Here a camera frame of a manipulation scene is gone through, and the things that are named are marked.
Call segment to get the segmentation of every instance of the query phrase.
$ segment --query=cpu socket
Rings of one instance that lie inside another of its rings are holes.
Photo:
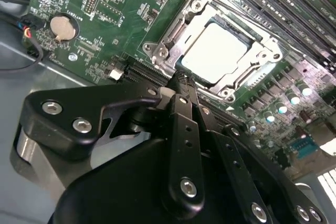
[[[276,38],[225,5],[239,11],[228,0],[185,0],[159,43],[142,49],[165,75],[188,70],[200,92],[232,103],[244,83],[283,55]]]

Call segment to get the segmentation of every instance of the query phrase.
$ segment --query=capacitor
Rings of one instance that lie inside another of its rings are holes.
[[[273,142],[272,140],[268,141],[268,142],[267,142],[267,146],[268,146],[269,148],[273,148],[273,147],[274,147],[274,142]]]
[[[293,105],[297,105],[300,103],[300,98],[295,93],[287,94],[287,98],[290,101],[290,103]]]
[[[276,108],[280,114],[286,114],[288,111],[288,108],[282,102],[278,102]]]
[[[296,126],[295,128],[296,134],[299,136],[299,138],[304,139],[307,137],[307,133],[301,126]]]
[[[310,96],[313,93],[313,91],[311,90],[311,88],[308,87],[308,85],[305,84],[305,83],[298,85],[298,89],[300,90],[301,94],[304,97],[308,97],[308,96]]]
[[[312,122],[312,119],[310,118],[310,116],[308,115],[308,113],[306,111],[302,110],[299,113],[299,115],[305,123],[310,124]]]
[[[275,117],[274,117],[273,113],[270,112],[270,111],[265,112],[264,116],[265,116],[265,119],[268,123],[272,123],[272,122],[275,121]]]
[[[260,140],[259,140],[259,139],[255,139],[255,140],[253,140],[253,143],[254,143],[254,145],[255,145],[257,148],[261,149],[261,143],[260,143]]]
[[[251,133],[257,131],[256,123],[254,121],[248,122],[248,129]]]

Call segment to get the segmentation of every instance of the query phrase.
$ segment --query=mounting screw hole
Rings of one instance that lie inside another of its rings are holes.
[[[239,162],[237,161],[233,161],[233,164],[238,168],[238,169],[241,169],[241,165]]]
[[[228,148],[230,151],[233,151],[233,148],[232,148],[232,146],[231,146],[231,145],[229,145],[229,144],[226,144],[225,146],[226,146],[226,148]]]
[[[152,47],[150,45],[146,44],[145,45],[145,50],[146,51],[150,51],[150,50],[152,50]]]
[[[185,145],[188,146],[189,148],[193,147],[193,144],[188,140],[185,141]]]

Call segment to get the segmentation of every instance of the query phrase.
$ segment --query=motherboard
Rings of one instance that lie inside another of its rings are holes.
[[[314,133],[336,132],[335,0],[31,0],[29,12],[48,60],[94,84],[159,87],[183,69],[219,125],[243,126],[291,176],[313,155],[336,164]]]

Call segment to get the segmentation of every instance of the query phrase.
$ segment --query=silver screw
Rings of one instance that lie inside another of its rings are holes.
[[[310,211],[311,215],[313,215],[313,217],[315,219],[317,219],[317,221],[319,221],[319,222],[322,221],[321,216],[319,216],[319,214],[313,208],[309,208],[309,211]]]
[[[187,101],[187,100],[185,100],[183,97],[181,97],[181,98],[180,98],[180,101],[181,101],[181,102],[183,102],[183,103],[185,103],[185,104],[187,104],[187,103],[188,103],[188,101]]]
[[[148,89],[148,93],[151,95],[157,95],[157,92],[155,90],[152,89]]]
[[[233,132],[233,134],[235,134],[236,136],[239,136],[240,133],[236,128],[231,128],[231,131]]]
[[[307,212],[300,206],[296,207],[296,211],[298,212],[298,214],[302,217],[302,219],[304,219],[305,221],[309,221],[309,215],[307,214]]]
[[[69,59],[70,61],[76,61],[76,60],[78,60],[78,56],[77,56],[77,54],[74,54],[73,52],[71,52],[71,53],[69,54],[68,59]]]
[[[255,217],[261,222],[266,223],[267,221],[267,215],[265,211],[259,206],[257,203],[253,203],[251,206],[252,212]]]
[[[42,104],[42,109],[44,112],[50,115],[57,115],[63,110],[62,106],[57,102],[45,102]]]
[[[202,2],[200,0],[194,0],[191,2],[190,8],[193,12],[199,12],[202,9]]]
[[[145,50],[150,51],[150,50],[152,50],[152,47],[148,44],[145,44]]]
[[[202,108],[203,112],[207,115],[210,114],[210,110],[208,108]]]
[[[92,130],[92,125],[88,120],[76,119],[74,120],[72,127],[79,133],[88,133]]]
[[[180,183],[182,192],[189,198],[194,198],[197,195],[197,189],[194,183],[189,179],[183,179]]]
[[[168,49],[163,48],[163,47],[160,48],[160,50],[159,50],[159,56],[160,57],[167,57],[168,54],[169,54]]]

